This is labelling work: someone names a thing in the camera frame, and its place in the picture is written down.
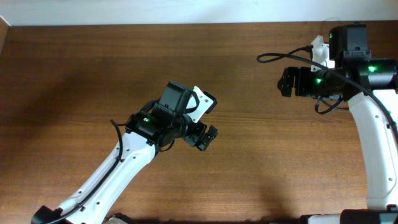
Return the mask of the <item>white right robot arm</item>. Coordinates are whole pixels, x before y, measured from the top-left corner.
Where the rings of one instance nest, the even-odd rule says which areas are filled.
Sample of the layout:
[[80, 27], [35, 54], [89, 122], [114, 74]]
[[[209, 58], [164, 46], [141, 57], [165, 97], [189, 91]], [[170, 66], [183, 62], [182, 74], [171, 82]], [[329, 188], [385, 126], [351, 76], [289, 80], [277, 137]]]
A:
[[364, 24], [329, 31], [312, 42], [311, 67], [287, 67], [277, 83], [282, 96], [346, 102], [358, 129], [366, 169], [365, 209], [302, 215], [299, 223], [397, 223], [397, 62], [373, 58]]

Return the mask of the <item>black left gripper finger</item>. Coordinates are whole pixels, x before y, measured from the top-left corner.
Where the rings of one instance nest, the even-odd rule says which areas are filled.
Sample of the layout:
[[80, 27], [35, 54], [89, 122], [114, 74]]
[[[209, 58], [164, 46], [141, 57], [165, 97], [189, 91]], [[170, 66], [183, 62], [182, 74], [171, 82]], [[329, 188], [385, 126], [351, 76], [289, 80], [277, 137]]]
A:
[[200, 151], [205, 151], [211, 142], [217, 137], [218, 130], [211, 125], [209, 130], [203, 135], [203, 137], [198, 141], [197, 148]]
[[205, 101], [210, 104], [205, 113], [210, 114], [213, 111], [213, 109], [217, 106], [218, 101], [212, 94], [208, 93], [207, 91], [204, 91], [203, 93], [206, 96]]

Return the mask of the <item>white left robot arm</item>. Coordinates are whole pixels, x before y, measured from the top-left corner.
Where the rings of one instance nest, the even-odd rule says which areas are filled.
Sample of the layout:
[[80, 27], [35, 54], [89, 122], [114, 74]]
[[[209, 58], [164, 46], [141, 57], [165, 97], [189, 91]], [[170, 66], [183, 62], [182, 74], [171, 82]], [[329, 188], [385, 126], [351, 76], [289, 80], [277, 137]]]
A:
[[103, 223], [130, 181], [176, 139], [205, 151], [218, 130], [201, 122], [216, 98], [199, 87], [168, 82], [158, 100], [146, 103], [122, 125], [113, 121], [118, 142], [91, 177], [55, 210], [41, 206], [32, 223]]

